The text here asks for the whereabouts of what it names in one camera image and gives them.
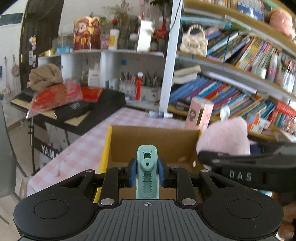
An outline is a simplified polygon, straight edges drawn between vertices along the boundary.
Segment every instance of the white wall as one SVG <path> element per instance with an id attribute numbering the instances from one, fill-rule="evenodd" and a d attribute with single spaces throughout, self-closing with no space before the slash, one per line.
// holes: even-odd
<path id="1" fill-rule="evenodd" d="M 127 0 L 133 7 L 132 15 L 141 15 L 139 0 Z M 109 17 L 110 14 L 103 7 L 108 5 L 113 7 L 116 4 L 121 5 L 121 0 L 64 0 L 59 34 L 67 34 L 73 32 L 74 20 L 89 16 L 92 12 L 94 16 Z M 148 4 L 145 5 L 145 10 L 148 11 Z M 157 7 L 151 7 L 151 18 L 158 22 L 161 12 Z"/>
<path id="2" fill-rule="evenodd" d="M 11 13 L 24 13 L 26 9 L 28 0 L 18 0 L 9 9 L 7 9 L 3 14 Z M 6 86 L 6 76 L 5 76 L 5 65 L 4 57 L 7 58 L 7 79 L 9 85 L 13 91 L 17 94 L 20 91 L 20 78 L 17 77 L 14 85 L 13 77 L 11 75 L 12 68 L 12 55 L 15 55 L 15 60 L 17 65 L 19 63 L 20 55 L 20 35 L 21 35 L 22 24 L 11 24 L 0 26 L 0 66 L 2 66 L 2 79 L 0 79 L 0 91 L 5 89 Z M 6 116 L 6 124 L 10 126 L 11 124 L 20 120 L 23 115 L 20 111 L 11 107 L 9 103 L 3 105 L 4 113 Z"/>

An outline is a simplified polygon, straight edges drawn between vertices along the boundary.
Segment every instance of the handbag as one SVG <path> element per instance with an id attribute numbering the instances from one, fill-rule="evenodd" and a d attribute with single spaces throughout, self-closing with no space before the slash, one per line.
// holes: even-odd
<path id="1" fill-rule="evenodd" d="M 193 29 L 199 29 L 201 33 L 190 35 Z M 208 42 L 209 40 L 205 38 L 203 27 L 198 24 L 194 24 L 190 26 L 186 34 L 183 34 L 180 50 L 206 57 Z"/>

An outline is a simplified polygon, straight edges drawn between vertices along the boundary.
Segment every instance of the ribbed black surface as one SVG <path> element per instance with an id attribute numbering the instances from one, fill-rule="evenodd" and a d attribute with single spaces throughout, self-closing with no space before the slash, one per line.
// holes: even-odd
<path id="1" fill-rule="evenodd" d="M 86 230 L 65 241 L 227 241 L 211 231 L 194 210 L 172 200 L 123 200 L 99 212 Z M 276 241 L 275 237 L 265 241 Z"/>

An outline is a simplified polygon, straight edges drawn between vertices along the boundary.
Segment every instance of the door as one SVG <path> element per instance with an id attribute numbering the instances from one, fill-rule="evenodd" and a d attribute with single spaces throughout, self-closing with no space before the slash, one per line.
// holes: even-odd
<path id="1" fill-rule="evenodd" d="M 36 68 L 38 56 L 51 49 L 52 40 L 58 37 L 64 0 L 28 0 L 22 32 L 20 38 L 20 81 L 22 90 L 27 87 L 29 74 L 33 68 L 29 65 L 29 51 L 32 45 L 29 43 L 31 36 L 36 35 Z"/>

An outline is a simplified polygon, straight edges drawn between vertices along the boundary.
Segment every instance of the pink plush toy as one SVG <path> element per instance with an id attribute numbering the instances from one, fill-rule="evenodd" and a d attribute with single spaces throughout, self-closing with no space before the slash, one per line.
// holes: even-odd
<path id="1" fill-rule="evenodd" d="M 283 9 L 275 9 L 270 12 L 269 25 L 287 35 L 290 39 L 295 38 L 295 28 L 291 15 Z"/>

